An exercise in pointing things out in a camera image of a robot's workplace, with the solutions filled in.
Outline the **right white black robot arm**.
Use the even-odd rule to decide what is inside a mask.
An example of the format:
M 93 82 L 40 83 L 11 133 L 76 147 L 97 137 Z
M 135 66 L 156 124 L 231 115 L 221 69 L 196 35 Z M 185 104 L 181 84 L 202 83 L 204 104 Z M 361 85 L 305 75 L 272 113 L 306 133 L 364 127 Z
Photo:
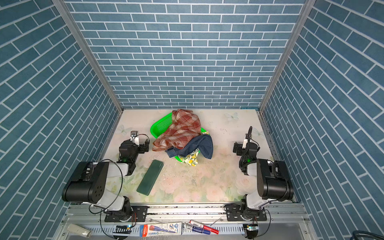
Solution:
M 245 221 L 264 221 L 266 205 L 273 202 L 291 201 L 294 197 L 287 165 L 283 161 L 259 159 L 257 143 L 247 141 L 245 144 L 234 143 L 233 152 L 240 156 L 239 168 L 245 176 L 255 177 L 256 191 L 245 194 L 237 214 Z

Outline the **green plastic basket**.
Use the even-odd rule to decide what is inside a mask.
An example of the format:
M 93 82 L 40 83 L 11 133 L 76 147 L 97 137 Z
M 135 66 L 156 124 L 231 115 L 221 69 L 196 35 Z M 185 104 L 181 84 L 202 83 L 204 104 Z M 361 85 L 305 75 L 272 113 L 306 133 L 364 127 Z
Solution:
M 195 155 L 213 157 L 212 137 L 204 131 L 199 117 L 193 111 L 179 109 L 172 111 L 155 122 L 150 129 L 155 138 L 152 150 L 165 152 L 170 158 L 195 165 Z

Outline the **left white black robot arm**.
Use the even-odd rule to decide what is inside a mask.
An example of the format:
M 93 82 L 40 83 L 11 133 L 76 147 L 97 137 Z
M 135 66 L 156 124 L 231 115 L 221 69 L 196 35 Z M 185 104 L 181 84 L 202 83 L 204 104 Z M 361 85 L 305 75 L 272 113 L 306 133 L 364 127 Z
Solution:
M 133 174 L 138 155 L 149 151 L 149 143 L 149 139 L 141 144 L 139 137 L 132 137 L 120 145 L 117 162 L 80 162 L 63 189 L 63 201 L 87 203 L 100 208 L 97 213 L 106 215 L 106 223 L 145 222 L 148 207 L 132 206 L 128 197 L 107 190 L 106 183 L 112 177 L 119 177 L 120 192 L 123 189 L 124 177 Z

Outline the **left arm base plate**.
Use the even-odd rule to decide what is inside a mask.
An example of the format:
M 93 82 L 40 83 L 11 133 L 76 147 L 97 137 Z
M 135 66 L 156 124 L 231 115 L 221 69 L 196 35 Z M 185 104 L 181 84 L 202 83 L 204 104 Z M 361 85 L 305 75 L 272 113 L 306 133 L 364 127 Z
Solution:
M 130 206 L 123 207 L 120 211 L 107 211 L 105 222 L 106 223 L 141 223 L 146 221 L 148 206 Z

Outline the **dark blue denim skirt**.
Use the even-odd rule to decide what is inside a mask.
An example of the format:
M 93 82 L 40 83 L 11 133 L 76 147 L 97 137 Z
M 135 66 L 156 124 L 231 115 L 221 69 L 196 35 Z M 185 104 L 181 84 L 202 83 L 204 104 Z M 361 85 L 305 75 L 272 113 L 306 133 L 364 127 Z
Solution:
M 199 150 L 204 158 L 211 159 L 214 152 L 212 137 L 207 134 L 199 135 L 189 141 L 183 149 L 172 147 L 166 150 L 166 153 L 170 158 L 176 156 L 186 157 L 195 150 Z

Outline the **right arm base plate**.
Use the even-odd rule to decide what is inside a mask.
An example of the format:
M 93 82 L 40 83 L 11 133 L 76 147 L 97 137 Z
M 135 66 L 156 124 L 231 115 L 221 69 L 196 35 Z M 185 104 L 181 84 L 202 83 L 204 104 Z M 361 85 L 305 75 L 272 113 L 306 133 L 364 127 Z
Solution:
M 240 222 L 240 221 L 255 221 L 264 222 L 267 220 L 266 212 L 262 210 L 252 210 L 238 204 L 224 205 L 227 221 Z

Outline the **red plaid skirt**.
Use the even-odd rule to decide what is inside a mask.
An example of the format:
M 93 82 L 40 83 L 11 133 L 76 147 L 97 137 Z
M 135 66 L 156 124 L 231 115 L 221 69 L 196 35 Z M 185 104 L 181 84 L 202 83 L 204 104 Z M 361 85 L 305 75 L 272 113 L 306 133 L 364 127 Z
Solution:
M 190 110 L 178 109 L 155 122 L 150 128 L 155 138 L 152 150 L 183 149 L 189 141 L 202 133 L 199 117 Z

